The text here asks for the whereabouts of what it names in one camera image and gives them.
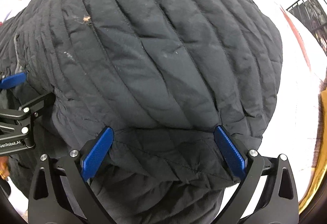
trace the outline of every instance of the white speck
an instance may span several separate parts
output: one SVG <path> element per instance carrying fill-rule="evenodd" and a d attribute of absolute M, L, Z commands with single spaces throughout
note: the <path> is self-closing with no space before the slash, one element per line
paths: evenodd
<path fill-rule="evenodd" d="M 66 54 L 67 57 L 68 57 L 69 59 L 71 59 L 73 62 L 75 61 L 75 59 L 73 58 L 73 56 L 72 56 L 70 53 L 68 53 L 68 52 L 64 52 L 64 54 Z"/>

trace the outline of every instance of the gold trim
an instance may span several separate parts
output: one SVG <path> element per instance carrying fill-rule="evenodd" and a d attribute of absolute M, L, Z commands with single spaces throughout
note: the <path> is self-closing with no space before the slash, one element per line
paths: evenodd
<path fill-rule="evenodd" d="M 321 140 L 318 162 L 313 175 L 313 180 L 308 192 L 299 204 L 299 214 L 301 214 L 309 205 L 327 172 L 327 89 L 322 91 L 321 100 L 323 105 L 324 121 L 323 138 Z"/>

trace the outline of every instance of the blue textured pad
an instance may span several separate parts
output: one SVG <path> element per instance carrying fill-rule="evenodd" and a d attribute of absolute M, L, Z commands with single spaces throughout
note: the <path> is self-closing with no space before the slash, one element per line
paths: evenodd
<path fill-rule="evenodd" d="M 220 126 L 215 129 L 214 139 L 233 175 L 243 180 L 246 176 L 245 161 Z"/>
<path fill-rule="evenodd" d="M 9 89 L 12 87 L 16 87 L 24 83 L 25 80 L 26 80 L 25 72 L 10 75 L 1 80 L 0 89 Z"/>
<path fill-rule="evenodd" d="M 107 128 L 99 134 L 97 142 L 82 161 L 82 178 L 87 181 L 89 178 L 93 178 L 98 171 L 104 157 L 109 151 L 113 142 L 113 130 Z"/>

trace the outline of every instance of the white bedding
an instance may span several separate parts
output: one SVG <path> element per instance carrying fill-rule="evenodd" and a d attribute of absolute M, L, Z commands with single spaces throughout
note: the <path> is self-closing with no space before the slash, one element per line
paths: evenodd
<path fill-rule="evenodd" d="M 253 1 L 262 13 L 274 22 L 281 34 L 283 44 L 282 75 L 276 110 L 263 134 L 259 153 L 268 157 L 277 157 L 282 153 L 288 156 L 300 201 L 306 194 L 314 170 L 319 115 L 318 95 L 321 81 L 324 81 L 326 76 L 327 57 L 311 33 L 287 12 L 304 41 L 310 70 L 280 6 L 272 0 Z M 261 177 L 243 216 L 253 213 L 265 179 L 266 177 Z M 236 188 L 237 185 L 225 190 L 220 210 Z"/>

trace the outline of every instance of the gold fabric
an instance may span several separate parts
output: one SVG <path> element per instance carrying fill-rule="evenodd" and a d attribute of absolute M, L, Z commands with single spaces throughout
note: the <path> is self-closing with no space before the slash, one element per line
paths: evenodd
<path fill-rule="evenodd" d="M 322 91 L 321 100 L 323 105 L 323 122 L 324 122 L 323 138 L 320 144 L 318 162 L 313 175 L 312 183 L 305 197 L 302 199 L 302 201 L 299 204 L 299 214 L 303 212 L 303 210 L 308 206 L 308 204 L 313 199 L 327 171 L 327 89 Z"/>

